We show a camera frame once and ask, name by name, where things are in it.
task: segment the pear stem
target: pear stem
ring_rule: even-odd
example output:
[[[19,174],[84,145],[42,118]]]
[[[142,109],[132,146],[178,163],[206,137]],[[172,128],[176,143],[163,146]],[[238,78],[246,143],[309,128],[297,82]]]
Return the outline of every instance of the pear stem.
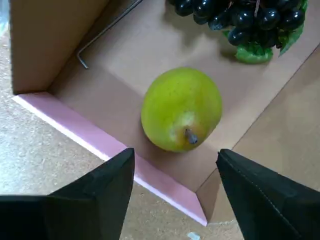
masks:
[[[188,138],[190,144],[196,144],[198,142],[197,135],[195,135],[191,129],[186,129],[184,135]]]

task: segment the cardboard box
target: cardboard box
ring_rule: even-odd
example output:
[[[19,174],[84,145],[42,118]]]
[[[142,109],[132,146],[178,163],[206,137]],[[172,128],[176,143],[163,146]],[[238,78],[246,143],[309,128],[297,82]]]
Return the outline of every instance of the cardboard box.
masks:
[[[304,33],[286,54],[244,65],[225,56],[234,48],[221,33],[179,17],[165,0],[144,0],[85,50],[85,69],[77,50],[131,2],[11,1],[14,99],[102,160],[135,148],[137,183],[203,225],[226,221],[216,204],[217,151],[233,148],[318,46],[320,2],[309,0]],[[207,73],[223,99],[220,124],[183,154],[152,145],[140,124],[151,82],[179,66]]]

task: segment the pear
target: pear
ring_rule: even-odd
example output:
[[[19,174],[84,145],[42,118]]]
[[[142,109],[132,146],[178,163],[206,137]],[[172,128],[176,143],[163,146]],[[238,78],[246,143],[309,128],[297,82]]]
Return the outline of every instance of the pear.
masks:
[[[171,69],[151,84],[141,110],[145,135],[161,149],[186,152],[199,146],[222,115],[218,87],[203,72]]]

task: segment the grape bunch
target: grape bunch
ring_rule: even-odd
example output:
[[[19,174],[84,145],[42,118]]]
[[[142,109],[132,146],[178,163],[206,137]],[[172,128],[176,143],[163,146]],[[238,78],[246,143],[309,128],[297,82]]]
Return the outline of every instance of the grape bunch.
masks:
[[[168,0],[182,16],[193,14],[199,24],[211,30],[230,30],[228,41],[234,46],[247,43],[278,49],[305,21],[303,0]]]

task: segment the pink foam strip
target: pink foam strip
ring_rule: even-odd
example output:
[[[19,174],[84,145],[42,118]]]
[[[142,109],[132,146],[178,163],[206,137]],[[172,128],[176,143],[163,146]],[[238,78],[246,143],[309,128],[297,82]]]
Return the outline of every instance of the pink foam strip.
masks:
[[[104,161],[127,148],[48,92],[21,94],[13,99]],[[137,155],[134,180],[200,224],[207,225],[197,195]]]

